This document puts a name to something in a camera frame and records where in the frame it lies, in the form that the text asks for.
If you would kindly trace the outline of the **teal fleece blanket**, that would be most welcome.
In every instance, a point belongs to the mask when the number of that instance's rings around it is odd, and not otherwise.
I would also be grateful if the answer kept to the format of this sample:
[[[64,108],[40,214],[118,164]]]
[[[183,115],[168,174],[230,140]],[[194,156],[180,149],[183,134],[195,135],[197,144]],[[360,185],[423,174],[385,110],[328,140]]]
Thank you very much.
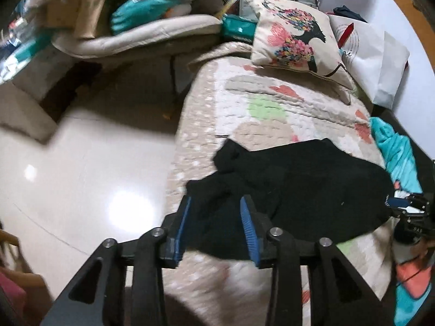
[[[394,194],[423,193],[417,176],[417,161],[411,140],[397,133],[378,117],[370,118],[371,133],[380,150],[386,171],[394,184]],[[395,263],[395,325],[418,325],[431,320],[434,311],[434,240],[416,244],[391,243]]]

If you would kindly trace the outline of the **white paper bag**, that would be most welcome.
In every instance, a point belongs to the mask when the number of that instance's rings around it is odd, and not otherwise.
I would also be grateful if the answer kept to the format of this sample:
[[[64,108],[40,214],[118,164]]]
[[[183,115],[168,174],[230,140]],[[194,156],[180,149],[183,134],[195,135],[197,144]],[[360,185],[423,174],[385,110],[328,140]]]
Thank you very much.
[[[364,21],[331,15],[330,24],[347,71],[373,105],[391,110],[408,65],[407,47]]]

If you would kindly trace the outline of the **heart patterned quilt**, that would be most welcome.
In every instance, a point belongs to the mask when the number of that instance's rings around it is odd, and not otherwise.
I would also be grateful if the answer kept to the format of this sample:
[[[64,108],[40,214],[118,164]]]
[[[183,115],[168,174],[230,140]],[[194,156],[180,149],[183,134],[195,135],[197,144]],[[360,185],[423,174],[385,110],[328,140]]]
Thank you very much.
[[[352,92],[309,73],[255,66],[251,47],[228,42],[181,57],[194,80],[181,110],[164,210],[176,211],[190,180],[215,170],[226,139],[249,150],[330,139],[348,156],[382,166],[369,112]],[[271,273],[250,262],[224,261],[197,251],[164,273],[174,325],[262,325]]]

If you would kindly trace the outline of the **teal cloth bundle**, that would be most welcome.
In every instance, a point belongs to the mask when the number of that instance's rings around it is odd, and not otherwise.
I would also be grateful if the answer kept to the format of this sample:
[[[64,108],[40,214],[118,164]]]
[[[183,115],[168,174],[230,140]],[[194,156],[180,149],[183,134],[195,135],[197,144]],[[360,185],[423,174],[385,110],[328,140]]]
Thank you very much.
[[[159,20],[184,0],[128,0],[110,18],[111,34],[118,35],[143,24]]]

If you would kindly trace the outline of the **floral lady print pillow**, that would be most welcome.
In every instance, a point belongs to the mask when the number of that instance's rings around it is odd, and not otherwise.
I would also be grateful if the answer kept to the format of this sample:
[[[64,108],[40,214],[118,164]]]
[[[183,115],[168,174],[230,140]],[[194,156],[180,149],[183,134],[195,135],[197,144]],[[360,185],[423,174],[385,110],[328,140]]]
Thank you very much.
[[[306,72],[353,88],[327,14],[291,0],[246,0],[258,18],[254,65]]]

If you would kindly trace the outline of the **black pants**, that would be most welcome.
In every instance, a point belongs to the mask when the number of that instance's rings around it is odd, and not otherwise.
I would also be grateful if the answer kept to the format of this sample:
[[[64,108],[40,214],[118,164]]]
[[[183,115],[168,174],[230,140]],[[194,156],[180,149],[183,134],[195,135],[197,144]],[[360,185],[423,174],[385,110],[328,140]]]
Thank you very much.
[[[240,200],[295,238],[328,237],[342,243],[376,230],[389,219],[394,193],[389,174],[355,158],[330,140],[308,140],[249,151],[226,140],[213,174],[186,185],[191,198],[188,247],[220,259],[245,260],[248,250]]]

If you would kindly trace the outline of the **teal box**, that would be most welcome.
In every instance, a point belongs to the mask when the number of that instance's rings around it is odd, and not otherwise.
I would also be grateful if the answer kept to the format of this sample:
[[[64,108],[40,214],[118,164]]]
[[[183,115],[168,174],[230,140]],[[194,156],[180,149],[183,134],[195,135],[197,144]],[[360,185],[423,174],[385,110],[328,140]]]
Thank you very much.
[[[252,44],[257,23],[238,15],[225,14],[222,18],[221,34],[227,40],[237,40]]]

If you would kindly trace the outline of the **beige folded cushion mat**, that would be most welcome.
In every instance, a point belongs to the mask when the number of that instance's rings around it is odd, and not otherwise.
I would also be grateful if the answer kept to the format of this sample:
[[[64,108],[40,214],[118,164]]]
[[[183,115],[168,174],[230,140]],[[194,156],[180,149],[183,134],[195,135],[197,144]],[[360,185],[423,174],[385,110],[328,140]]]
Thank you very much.
[[[57,50],[71,57],[87,60],[183,37],[215,35],[220,32],[220,28],[221,20],[212,15],[184,15],[153,21],[118,35],[95,39],[79,40],[70,32],[56,32],[51,43]]]

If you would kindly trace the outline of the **beige storage box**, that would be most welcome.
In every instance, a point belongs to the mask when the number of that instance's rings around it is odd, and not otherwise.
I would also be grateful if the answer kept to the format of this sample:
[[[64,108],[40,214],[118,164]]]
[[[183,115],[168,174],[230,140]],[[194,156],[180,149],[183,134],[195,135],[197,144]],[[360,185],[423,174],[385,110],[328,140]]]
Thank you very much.
[[[48,141],[58,126],[42,101],[74,64],[74,58],[53,46],[23,62],[8,57],[1,70],[1,127],[40,143]]]

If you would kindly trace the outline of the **brown cardboard box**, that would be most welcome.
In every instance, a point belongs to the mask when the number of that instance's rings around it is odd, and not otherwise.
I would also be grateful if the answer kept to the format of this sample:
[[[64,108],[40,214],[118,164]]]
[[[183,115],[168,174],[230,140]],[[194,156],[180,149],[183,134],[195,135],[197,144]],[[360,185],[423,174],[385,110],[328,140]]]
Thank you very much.
[[[50,29],[75,26],[82,0],[25,0],[24,18]]]

